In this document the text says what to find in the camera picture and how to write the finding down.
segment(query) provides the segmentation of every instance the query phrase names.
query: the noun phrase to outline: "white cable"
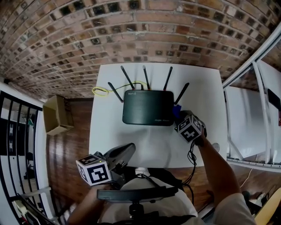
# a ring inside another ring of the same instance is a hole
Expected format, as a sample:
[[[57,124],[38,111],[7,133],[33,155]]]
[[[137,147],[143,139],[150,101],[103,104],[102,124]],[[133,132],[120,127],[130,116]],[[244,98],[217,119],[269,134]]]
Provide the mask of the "white cable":
[[[243,184],[240,186],[240,188],[241,188],[241,187],[246,183],[246,181],[249,179],[252,170],[253,170],[253,168],[250,170],[248,177],[247,177],[246,180],[243,182]]]

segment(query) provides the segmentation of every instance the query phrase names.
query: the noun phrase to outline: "yellow cable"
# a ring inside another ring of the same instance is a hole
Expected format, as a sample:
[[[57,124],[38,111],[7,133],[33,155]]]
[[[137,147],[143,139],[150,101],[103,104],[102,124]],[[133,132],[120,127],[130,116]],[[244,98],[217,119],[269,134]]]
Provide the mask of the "yellow cable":
[[[135,82],[133,82],[132,84],[136,84],[136,83],[141,83],[143,86],[147,86],[147,84],[146,84],[145,82],[142,82],[142,81],[135,81]],[[97,93],[97,91],[106,92],[106,94],[99,94],[99,93]],[[108,94],[109,94],[110,92],[113,92],[113,91],[107,90],[107,89],[105,89],[104,87],[93,87],[92,92],[93,92],[94,95],[101,96],[101,97],[107,97]]]

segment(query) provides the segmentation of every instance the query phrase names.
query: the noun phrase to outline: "forearm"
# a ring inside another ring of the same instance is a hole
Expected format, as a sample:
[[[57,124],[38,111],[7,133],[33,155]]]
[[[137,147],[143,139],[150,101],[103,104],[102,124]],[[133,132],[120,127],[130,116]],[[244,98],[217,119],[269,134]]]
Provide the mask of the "forearm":
[[[241,190],[230,165],[204,136],[202,138],[204,145],[199,146],[199,149],[204,162],[207,179],[215,196],[215,205],[217,205],[227,196],[239,193]]]
[[[97,199],[97,190],[91,189],[68,219],[69,225],[95,224],[104,208],[104,201]]]

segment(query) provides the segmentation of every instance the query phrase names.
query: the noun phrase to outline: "wooden floor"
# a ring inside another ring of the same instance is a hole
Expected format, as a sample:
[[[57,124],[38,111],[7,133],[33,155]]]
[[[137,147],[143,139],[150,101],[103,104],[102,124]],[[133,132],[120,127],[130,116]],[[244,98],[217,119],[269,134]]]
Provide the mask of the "wooden floor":
[[[93,101],[72,101],[71,110],[75,128],[54,137],[47,138],[47,168],[51,188],[56,198],[58,211],[65,211],[73,203],[79,203],[89,190],[89,186],[82,180],[76,166],[76,159],[89,153],[90,121]],[[248,177],[250,169],[232,166],[240,185]],[[173,175],[185,180],[192,168],[169,169]],[[195,208],[200,210],[210,200],[206,192],[210,190],[204,167],[197,167],[191,187],[195,195]],[[251,194],[268,192],[273,187],[281,187],[279,173],[252,170],[243,190]],[[189,198],[189,189],[185,189]]]

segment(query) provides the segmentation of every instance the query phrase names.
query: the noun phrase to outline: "wifi router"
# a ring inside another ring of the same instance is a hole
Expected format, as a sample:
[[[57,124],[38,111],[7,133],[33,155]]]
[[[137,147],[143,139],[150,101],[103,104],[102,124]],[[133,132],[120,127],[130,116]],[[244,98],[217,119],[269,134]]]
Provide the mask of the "wifi router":
[[[110,82],[108,82],[108,84],[118,99],[124,103],[122,117],[123,123],[150,126],[171,126],[174,123],[173,107],[174,105],[177,105],[189,83],[185,84],[179,97],[174,102],[173,92],[166,91],[172,69],[173,68],[170,67],[163,90],[152,91],[149,86],[145,66],[143,66],[143,70],[147,83],[147,90],[135,90],[125,69],[121,66],[121,70],[132,87],[132,90],[125,91],[124,101],[117,93],[113,85]]]

